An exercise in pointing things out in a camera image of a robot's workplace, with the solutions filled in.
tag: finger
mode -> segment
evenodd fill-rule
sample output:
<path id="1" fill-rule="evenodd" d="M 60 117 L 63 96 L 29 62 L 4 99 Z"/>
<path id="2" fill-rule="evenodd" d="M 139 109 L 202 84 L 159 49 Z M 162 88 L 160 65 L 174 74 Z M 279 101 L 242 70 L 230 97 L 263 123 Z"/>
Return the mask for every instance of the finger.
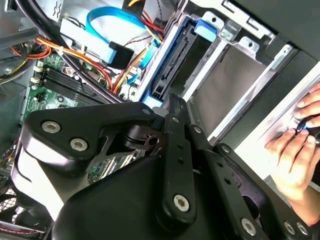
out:
<path id="1" fill-rule="evenodd" d="M 296 105 L 299 108 L 304 108 L 304 107 L 309 106 L 310 104 L 315 103 L 317 101 L 320 101 L 320 89 L 314 91 L 313 93 L 309 94 L 308 96 L 305 96 Z"/>
<path id="2" fill-rule="evenodd" d="M 288 174 L 290 172 L 296 156 L 303 147 L 308 134 L 309 132 L 307 130 L 302 130 L 283 150 L 277 168 L 279 173 Z"/>
<path id="3" fill-rule="evenodd" d="M 312 176 L 315 173 L 315 169 L 316 169 L 316 166 L 317 166 L 319 160 L 320 160 L 320 148 L 316 147 L 314 150 L 314 154 L 311 158 L 310 165 L 309 165 L 309 172 L 311 173 Z"/>
<path id="4" fill-rule="evenodd" d="M 309 106 L 302 108 L 301 110 L 297 111 L 294 116 L 297 119 L 303 119 L 316 114 L 320 114 L 320 101 L 316 101 L 311 103 Z"/>
<path id="5" fill-rule="evenodd" d="M 314 85 L 310 90 L 309 93 L 312 94 L 314 91 L 317 91 L 320 89 L 320 82 L 318 82 L 316 85 Z"/>
<path id="6" fill-rule="evenodd" d="M 312 157 L 315 153 L 316 148 L 316 139 L 314 136 L 308 136 L 303 148 L 297 155 L 291 171 L 290 175 L 291 178 L 294 180 L 296 185 L 302 185 L 307 177 L 309 168 L 310 168 L 310 162 L 312 160 Z"/>
<path id="7" fill-rule="evenodd" d="M 280 156 L 283 152 L 283 150 L 286 148 L 292 137 L 295 135 L 296 130 L 295 129 L 289 129 L 286 131 L 281 137 L 278 139 L 275 139 L 272 147 L 269 149 L 269 152 L 271 155 L 273 155 L 275 161 L 275 165 L 278 165 Z"/>
<path id="8" fill-rule="evenodd" d="M 277 140 L 278 140 L 278 138 L 273 139 L 273 140 L 270 141 L 264 148 L 265 148 L 266 150 L 271 150 L 272 147 L 273 147 L 273 145 L 275 144 L 275 142 L 276 142 Z"/>
<path id="9" fill-rule="evenodd" d="M 305 125 L 308 128 L 316 128 L 316 127 L 320 127 L 320 116 L 316 116 L 314 118 L 312 118 L 311 120 L 307 121 L 305 123 Z"/>

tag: black plastic arm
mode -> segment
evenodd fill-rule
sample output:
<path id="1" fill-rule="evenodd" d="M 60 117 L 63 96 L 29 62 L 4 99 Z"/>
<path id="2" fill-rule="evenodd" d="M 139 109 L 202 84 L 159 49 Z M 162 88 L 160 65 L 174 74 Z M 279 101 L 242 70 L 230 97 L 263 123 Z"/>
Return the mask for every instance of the black plastic arm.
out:
<path id="1" fill-rule="evenodd" d="M 108 156 L 145 151 L 67 200 L 54 240 L 312 239 L 308 226 L 232 149 L 208 143 L 181 98 L 169 94 L 164 107 L 164 117 L 142 103 L 29 115 L 23 149 L 65 180 Z M 48 121 L 60 130 L 45 131 Z M 74 138 L 85 140 L 86 148 L 75 150 Z"/>

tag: hand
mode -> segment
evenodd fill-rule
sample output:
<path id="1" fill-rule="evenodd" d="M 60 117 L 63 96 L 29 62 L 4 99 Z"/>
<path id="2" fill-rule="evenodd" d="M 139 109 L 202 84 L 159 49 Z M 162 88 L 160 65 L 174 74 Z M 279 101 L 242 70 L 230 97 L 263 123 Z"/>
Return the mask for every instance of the hand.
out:
<path id="1" fill-rule="evenodd" d="M 320 114 L 320 83 L 317 83 L 309 90 L 309 95 L 301 99 L 297 106 L 302 108 L 294 116 L 303 119 L 308 116 Z M 306 123 L 308 128 L 320 127 L 320 116 L 315 117 Z"/>
<path id="2" fill-rule="evenodd" d="M 291 201 L 299 200 L 309 186 L 320 159 L 315 137 L 289 129 L 265 147 L 271 156 L 273 178 L 278 190 Z"/>

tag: fingernail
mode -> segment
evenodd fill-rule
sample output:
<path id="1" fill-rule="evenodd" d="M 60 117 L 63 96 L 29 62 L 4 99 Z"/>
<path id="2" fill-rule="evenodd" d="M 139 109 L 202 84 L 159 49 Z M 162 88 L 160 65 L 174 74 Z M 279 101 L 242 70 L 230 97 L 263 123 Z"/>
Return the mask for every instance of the fingernail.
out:
<path id="1" fill-rule="evenodd" d="M 308 143 L 314 143 L 316 141 L 316 138 L 314 137 L 314 136 L 308 136 L 308 138 L 307 138 L 307 142 Z"/>
<path id="2" fill-rule="evenodd" d="M 309 134 L 308 130 L 305 130 L 303 129 L 301 132 L 300 132 L 301 135 L 307 135 Z"/>
<path id="3" fill-rule="evenodd" d="M 304 105 L 305 105 L 305 103 L 303 101 L 300 101 L 300 102 L 297 103 L 297 106 L 299 108 L 302 108 Z"/>
<path id="4" fill-rule="evenodd" d="M 313 123 L 310 121 L 308 121 L 305 125 L 307 128 L 313 128 L 313 126 L 314 126 Z"/>
<path id="5" fill-rule="evenodd" d="M 294 114 L 294 116 L 297 118 L 297 119 L 301 119 L 302 118 L 302 114 L 300 112 L 296 112 Z"/>
<path id="6" fill-rule="evenodd" d="M 296 130 L 293 129 L 293 128 L 291 128 L 291 129 L 288 130 L 288 133 L 289 133 L 289 134 L 295 134 L 295 133 L 296 133 Z"/>

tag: silver screw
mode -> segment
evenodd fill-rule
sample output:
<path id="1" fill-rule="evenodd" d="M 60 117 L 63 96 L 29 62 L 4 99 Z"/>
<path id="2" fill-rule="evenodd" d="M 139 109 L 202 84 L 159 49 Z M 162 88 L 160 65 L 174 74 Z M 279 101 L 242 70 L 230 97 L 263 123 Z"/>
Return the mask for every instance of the silver screw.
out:
<path id="1" fill-rule="evenodd" d="M 296 225 L 298 226 L 298 229 L 304 234 L 304 235 L 308 235 L 308 231 L 305 228 L 305 226 L 303 226 L 301 224 L 301 222 L 297 222 Z"/>
<path id="2" fill-rule="evenodd" d="M 55 134 L 61 130 L 61 127 L 55 121 L 45 121 L 42 123 L 42 129 L 47 133 Z"/>
<path id="3" fill-rule="evenodd" d="M 251 236 L 255 236 L 257 231 L 255 226 L 246 218 L 241 219 L 241 224 L 243 229 Z"/>
<path id="4" fill-rule="evenodd" d="M 173 121 L 175 121 L 176 123 L 180 123 L 180 121 L 179 121 L 177 118 L 175 118 L 174 116 L 172 117 L 172 119 L 173 119 Z"/>
<path id="5" fill-rule="evenodd" d="M 200 127 L 195 126 L 195 127 L 194 127 L 194 130 L 195 130 L 198 134 L 202 133 Z"/>
<path id="6" fill-rule="evenodd" d="M 181 212 L 184 213 L 190 208 L 188 200 L 180 194 L 177 194 L 173 197 L 173 203 Z"/>
<path id="7" fill-rule="evenodd" d="M 296 235 L 296 230 L 290 225 L 290 223 L 285 221 L 284 226 L 288 230 L 289 233 L 291 233 L 292 235 Z"/>
<path id="8" fill-rule="evenodd" d="M 88 143 L 81 138 L 74 138 L 70 142 L 70 146 L 72 149 L 82 152 L 88 149 Z"/>
<path id="9" fill-rule="evenodd" d="M 13 66 L 6 66 L 5 68 L 4 68 L 4 70 L 3 70 L 3 72 L 4 72 L 4 74 L 5 75 L 9 75 L 9 74 L 11 74 L 12 73 L 12 71 L 15 69 L 15 67 L 13 67 Z"/>
<path id="10" fill-rule="evenodd" d="M 144 112 L 145 114 L 148 114 L 148 115 L 150 115 L 151 113 L 150 113 L 150 111 L 148 110 L 148 109 L 142 109 L 142 112 Z"/>
<path id="11" fill-rule="evenodd" d="M 226 153 L 230 153 L 230 150 L 228 147 L 226 146 L 222 146 L 223 151 L 225 151 Z"/>

